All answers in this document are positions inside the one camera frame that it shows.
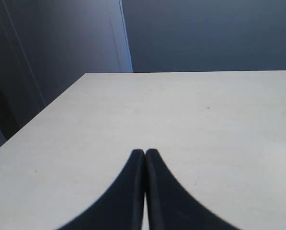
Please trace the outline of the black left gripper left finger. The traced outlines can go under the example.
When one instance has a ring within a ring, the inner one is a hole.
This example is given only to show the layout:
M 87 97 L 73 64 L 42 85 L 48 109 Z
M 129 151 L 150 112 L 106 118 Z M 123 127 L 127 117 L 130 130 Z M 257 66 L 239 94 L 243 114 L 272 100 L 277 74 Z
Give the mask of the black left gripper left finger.
M 88 209 L 61 230 L 140 230 L 145 198 L 145 154 L 131 152 L 115 181 Z

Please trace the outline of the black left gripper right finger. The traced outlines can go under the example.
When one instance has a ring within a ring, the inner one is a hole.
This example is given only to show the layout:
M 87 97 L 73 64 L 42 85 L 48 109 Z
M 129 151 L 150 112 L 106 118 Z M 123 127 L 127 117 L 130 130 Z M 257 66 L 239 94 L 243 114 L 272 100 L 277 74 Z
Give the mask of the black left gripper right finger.
M 151 230 L 237 229 L 194 199 L 173 176 L 158 150 L 147 150 L 145 159 Z

